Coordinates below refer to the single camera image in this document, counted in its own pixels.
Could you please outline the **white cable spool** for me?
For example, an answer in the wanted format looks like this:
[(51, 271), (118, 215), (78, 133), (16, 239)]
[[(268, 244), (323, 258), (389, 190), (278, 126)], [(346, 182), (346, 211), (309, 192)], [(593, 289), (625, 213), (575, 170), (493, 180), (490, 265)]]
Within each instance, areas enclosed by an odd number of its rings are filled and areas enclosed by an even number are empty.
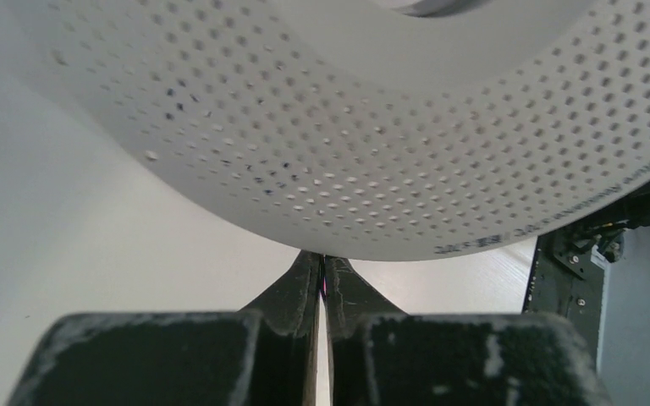
[(650, 179), (650, 1), (11, 1), (125, 151), (302, 250), (420, 261), (584, 217)]

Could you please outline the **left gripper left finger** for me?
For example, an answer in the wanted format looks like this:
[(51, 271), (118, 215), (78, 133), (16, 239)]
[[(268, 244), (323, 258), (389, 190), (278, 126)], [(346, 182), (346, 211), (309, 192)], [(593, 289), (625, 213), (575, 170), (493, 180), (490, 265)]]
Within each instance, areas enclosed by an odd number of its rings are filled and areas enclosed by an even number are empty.
[(42, 336), (11, 405), (313, 405), (320, 255), (237, 311), (78, 313)]

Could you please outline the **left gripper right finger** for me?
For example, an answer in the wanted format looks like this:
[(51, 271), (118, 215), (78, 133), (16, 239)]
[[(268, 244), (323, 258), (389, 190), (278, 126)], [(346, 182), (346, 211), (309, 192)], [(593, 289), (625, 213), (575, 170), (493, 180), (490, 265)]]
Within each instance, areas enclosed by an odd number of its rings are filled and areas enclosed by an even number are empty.
[(323, 260), (335, 405), (608, 405), (586, 342), (548, 313), (409, 314)]

